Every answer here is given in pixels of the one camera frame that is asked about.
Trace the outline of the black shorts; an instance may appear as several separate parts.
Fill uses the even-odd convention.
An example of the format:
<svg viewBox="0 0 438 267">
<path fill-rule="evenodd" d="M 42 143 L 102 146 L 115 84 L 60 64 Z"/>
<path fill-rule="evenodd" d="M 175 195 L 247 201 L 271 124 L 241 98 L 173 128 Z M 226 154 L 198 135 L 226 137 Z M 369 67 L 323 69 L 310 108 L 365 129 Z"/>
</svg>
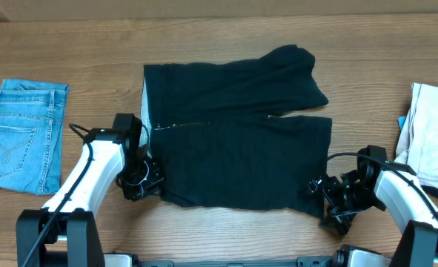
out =
<svg viewBox="0 0 438 267">
<path fill-rule="evenodd" d="M 183 208 L 290 208 L 323 218 L 310 182 L 324 174 L 332 121 L 314 56 L 294 44 L 258 59 L 145 65 L 150 151 L 160 196 Z"/>
</svg>

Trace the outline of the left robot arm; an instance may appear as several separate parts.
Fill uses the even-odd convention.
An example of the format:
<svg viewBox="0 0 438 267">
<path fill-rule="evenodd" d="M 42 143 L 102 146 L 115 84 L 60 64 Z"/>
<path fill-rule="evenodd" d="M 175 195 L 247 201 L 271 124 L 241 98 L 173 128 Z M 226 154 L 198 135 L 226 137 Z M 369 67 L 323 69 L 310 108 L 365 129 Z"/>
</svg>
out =
<svg viewBox="0 0 438 267">
<path fill-rule="evenodd" d="M 140 143 L 145 128 L 132 113 L 116 114 L 111 128 L 70 125 L 83 141 L 82 155 L 42 208 L 17 219 L 19 266 L 139 266 L 135 254 L 103 252 L 96 215 L 111 184 L 131 201 L 159 192 L 165 175 Z"/>
</svg>

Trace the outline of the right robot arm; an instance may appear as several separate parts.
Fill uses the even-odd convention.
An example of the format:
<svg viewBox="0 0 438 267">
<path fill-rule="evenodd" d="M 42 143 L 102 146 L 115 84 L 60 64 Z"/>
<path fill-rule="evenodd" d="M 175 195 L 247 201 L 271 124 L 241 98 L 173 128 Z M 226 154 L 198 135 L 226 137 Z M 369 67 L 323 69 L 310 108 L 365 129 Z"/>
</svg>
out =
<svg viewBox="0 0 438 267">
<path fill-rule="evenodd" d="M 438 208 L 423 191 L 415 171 L 390 162 L 386 150 L 368 145 L 353 155 L 357 167 L 340 178 L 322 174 L 309 182 L 310 193 L 328 201 L 320 225 L 348 233 L 354 217 L 371 207 L 389 211 L 402 236 L 392 257 L 343 245 L 325 266 L 433 266 L 438 263 Z"/>
</svg>

